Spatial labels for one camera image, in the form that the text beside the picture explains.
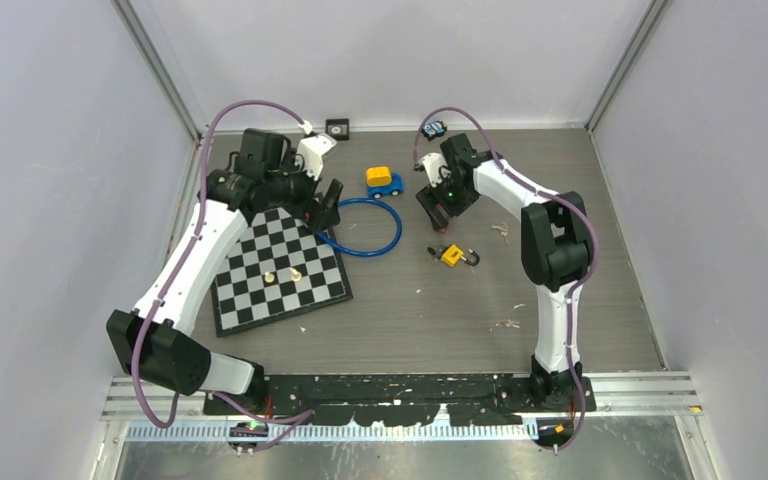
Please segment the yellow black padlock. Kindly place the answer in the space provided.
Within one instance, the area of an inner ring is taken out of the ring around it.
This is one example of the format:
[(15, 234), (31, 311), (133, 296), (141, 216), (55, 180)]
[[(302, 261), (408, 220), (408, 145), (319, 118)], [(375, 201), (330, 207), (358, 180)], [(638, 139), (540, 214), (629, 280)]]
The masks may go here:
[(440, 262), (449, 267), (455, 267), (459, 262), (462, 262), (470, 267), (477, 266), (480, 263), (480, 256), (473, 249), (463, 250), (455, 244), (438, 245), (445, 246), (446, 250), (442, 254)]

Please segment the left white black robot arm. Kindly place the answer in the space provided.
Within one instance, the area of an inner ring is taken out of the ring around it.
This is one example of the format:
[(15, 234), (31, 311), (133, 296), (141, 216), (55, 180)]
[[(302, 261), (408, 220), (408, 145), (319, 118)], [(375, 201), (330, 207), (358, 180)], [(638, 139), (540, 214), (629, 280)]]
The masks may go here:
[(325, 158), (337, 142), (311, 133), (296, 146), (282, 134), (249, 128), (233, 167), (206, 177), (206, 198), (149, 290), (129, 311), (114, 311), (106, 324), (125, 373), (182, 395), (228, 393), (240, 412), (258, 412), (267, 398), (260, 365), (215, 353), (191, 333), (205, 295), (231, 247), (256, 215), (279, 208), (318, 232), (338, 224), (343, 185), (331, 182), (319, 195)]

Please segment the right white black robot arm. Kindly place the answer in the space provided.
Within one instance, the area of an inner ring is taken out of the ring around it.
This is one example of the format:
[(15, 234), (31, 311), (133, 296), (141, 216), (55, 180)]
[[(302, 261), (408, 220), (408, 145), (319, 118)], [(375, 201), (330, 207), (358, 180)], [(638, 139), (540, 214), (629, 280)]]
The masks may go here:
[(584, 411), (578, 306), (597, 262), (597, 242), (582, 197), (540, 186), (495, 149), (476, 150), (464, 133), (443, 141), (438, 152), (415, 156), (414, 169), (427, 177), (416, 198), (436, 231), (444, 231), (481, 197), (518, 220), (522, 268), (537, 292), (538, 337), (528, 399), (544, 410), (562, 405)]

